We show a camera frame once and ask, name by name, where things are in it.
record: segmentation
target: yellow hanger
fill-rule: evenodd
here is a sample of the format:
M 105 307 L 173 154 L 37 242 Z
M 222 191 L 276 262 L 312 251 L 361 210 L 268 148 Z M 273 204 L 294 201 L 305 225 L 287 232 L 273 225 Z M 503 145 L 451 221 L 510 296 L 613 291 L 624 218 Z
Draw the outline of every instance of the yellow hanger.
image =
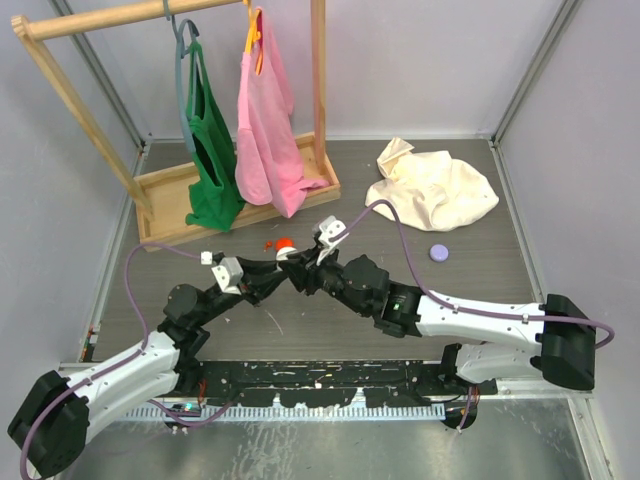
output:
M 258 31 L 258 17 L 260 16 L 260 9 L 256 10 L 251 9 L 251 0 L 242 0 L 247 6 L 247 11 L 249 13 L 249 32 L 247 33 L 247 42 L 244 47 L 244 52 L 246 54 L 251 53 L 251 49 L 253 45 L 262 38 L 261 33 Z M 256 62 L 256 73 L 260 73 L 262 70 L 262 50 L 258 55 L 258 61 Z

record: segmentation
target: beige towel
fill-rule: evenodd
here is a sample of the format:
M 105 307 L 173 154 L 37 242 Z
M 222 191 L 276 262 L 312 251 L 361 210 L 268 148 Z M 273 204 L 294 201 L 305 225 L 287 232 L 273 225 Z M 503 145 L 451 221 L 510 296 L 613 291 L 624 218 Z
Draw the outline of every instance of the beige towel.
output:
M 365 205 L 389 200 L 400 221 L 420 230 L 448 232 L 482 218 L 498 204 L 486 177 L 449 152 L 411 153 L 413 145 L 394 138 L 378 157 L 385 177 L 369 187 Z M 389 220 L 384 205 L 375 211 Z

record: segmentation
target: pink shirt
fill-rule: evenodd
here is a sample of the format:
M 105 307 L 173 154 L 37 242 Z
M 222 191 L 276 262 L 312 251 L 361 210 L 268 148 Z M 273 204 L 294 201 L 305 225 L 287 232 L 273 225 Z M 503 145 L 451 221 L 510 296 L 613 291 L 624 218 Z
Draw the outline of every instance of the pink shirt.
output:
M 264 11 L 258 17 L 258 29 L 262 39 L 251 54 L 242 56 L 236 181 L 246 201 L 254 205 L 273 203 L 290 218 L 302 205 L 307 190 L 326 187 L 328 182 L 303 176 L 303 160 L 289 122 L 293 94 Z M 258 74 L 260 48 L 263 59 Z

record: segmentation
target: green garment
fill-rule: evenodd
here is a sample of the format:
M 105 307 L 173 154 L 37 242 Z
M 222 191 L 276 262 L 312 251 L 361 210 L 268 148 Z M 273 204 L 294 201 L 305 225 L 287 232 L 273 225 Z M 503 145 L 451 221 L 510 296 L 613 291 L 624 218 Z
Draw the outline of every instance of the green garment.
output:
M 200 181 L 189 186 L 193 213 L 187 215 L 186 222 L 228 232 L 245 203 L 235 180 L 236 155 L 229 130 L 213 98 L 202 47 L 197 41 L 191 42 L 189 57 L 186 114 L 195 144 L 191 158 L 198 168 Z

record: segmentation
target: clothes rack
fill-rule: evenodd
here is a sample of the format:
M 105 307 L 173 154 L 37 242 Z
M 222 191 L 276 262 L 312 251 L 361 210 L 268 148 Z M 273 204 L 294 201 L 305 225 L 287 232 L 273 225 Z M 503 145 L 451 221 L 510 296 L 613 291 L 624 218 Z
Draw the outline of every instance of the clothes rack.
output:
M 168 9 L 175 15 L 241 1 L 169 0 Z M 309 192 L 301 208 L 340 198 L 340 182 L 325 149 L 325 0 L 310 0 L 310 3 L 314 131 L 296 137 L 296 142 L 304 160 L 305 177 L 324 177 L 329 186 Z M 11 25 L 45 78 L 135 202 L 140 241 L 176 245 L 219 233 L 198 225 L 186 225 L 184 221 L 191 211 L 188 186 L 199 178 L 195 165 L 190 162 L 133 177 L 44 43 L 45 40 L 76 33 L 162 18 L 166 13 L 163 0 L 149 0 L 37 22 L 30 22 L 24 15 L 19 15 L 12 17 Z M 277 216 L 279 213 L 271 205 L 247 204 L 232 228 Z

